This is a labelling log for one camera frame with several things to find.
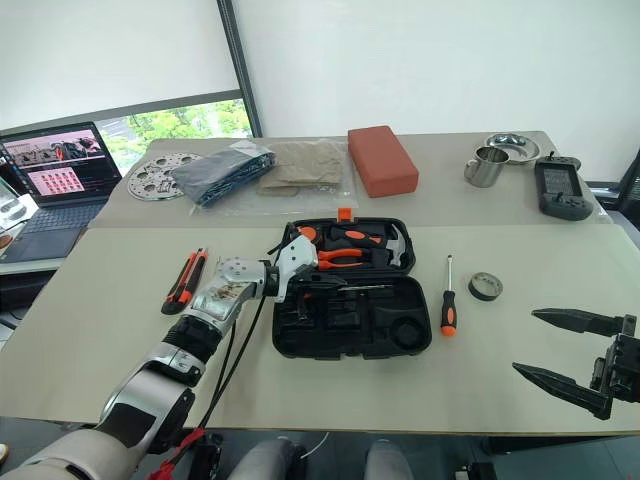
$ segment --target white wall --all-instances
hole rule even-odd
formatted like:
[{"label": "white wall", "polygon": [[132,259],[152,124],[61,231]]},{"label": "white wall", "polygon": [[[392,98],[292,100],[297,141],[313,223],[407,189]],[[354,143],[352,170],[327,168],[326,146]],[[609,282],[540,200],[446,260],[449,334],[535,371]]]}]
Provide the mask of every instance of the white wall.
[{"label": "white wall", "polygon": [[0,129],[236,88],[214,0],[0,0]]},{"label": "white wall", "polygon": [[545,130],[587,179],[640,147],[637,0],[236,0],[266,136]]}]

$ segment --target trees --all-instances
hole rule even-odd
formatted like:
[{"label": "trees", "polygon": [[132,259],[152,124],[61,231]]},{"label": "trees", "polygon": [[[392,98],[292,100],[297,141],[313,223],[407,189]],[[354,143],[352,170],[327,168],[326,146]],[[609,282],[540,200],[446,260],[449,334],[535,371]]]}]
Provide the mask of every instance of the trees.
[{"label": "trees", "polygon": [[102,130],[111,156],[126,172],[157,138],[248,137],[251,127],[244,102],[224,102],[140,113],[120,119],[117,128]]}]

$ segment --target red sponge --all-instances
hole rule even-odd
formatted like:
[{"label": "red sponge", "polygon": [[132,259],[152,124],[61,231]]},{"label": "red sponge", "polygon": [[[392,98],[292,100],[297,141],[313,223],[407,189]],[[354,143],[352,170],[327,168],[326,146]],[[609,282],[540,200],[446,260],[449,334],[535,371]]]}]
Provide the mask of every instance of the red sponge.
[{"label": "red sponge", "polygon": [[418,169],[388,126],[349,130],[348,139],[349,153],[370,197],[416,190]]}]

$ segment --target silver robotic arm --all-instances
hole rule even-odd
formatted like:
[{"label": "silver robotic arm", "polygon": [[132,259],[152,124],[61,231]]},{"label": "silver robotic arm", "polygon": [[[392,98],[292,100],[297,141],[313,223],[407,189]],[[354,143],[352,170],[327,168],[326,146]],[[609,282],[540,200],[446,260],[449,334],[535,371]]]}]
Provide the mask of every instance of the silver robotic arm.
[{"label": "silver robotic arm", "polygon": [[269,262],[226,259],[213,280],[165,338],[123,380],[93,429],[65,435],[2,480],[124,480],[147,453],[162,453],[182,430],[195,395],[191,391],[236,321],[244,302],[263,296],[284,301],[289,280],[318,264],[304,236]]}]

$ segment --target black tool case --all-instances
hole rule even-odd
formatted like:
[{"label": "black tool case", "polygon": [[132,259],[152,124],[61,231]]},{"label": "black tool case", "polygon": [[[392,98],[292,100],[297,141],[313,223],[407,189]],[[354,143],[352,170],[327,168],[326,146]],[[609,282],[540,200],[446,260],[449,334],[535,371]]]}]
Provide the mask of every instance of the black tool case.
[{"label": "black tool case", "polygon": [[[407,276],[416,258],[404,223],[373,217],[340,223],[331,218],[300,220],[287,225],[285,241],[309,226],[317,233],[313,243],[318,252],[356,247],[352,240],[335,234],[340,230],[366,232],[378,238],[381,247],[365,249],[365,258],[332,260],[365,265],[316,268],[292,278],[285,301],[274,307],[276,349],[286,357],[319,360],[337,360],[343,354],[388,358],[426,349],[431,343],[431,324],[422,288]],[[405,239],[399,266],[390,264],[392,253],[384,248],[387,239],[396,239],[394,226]]]}]

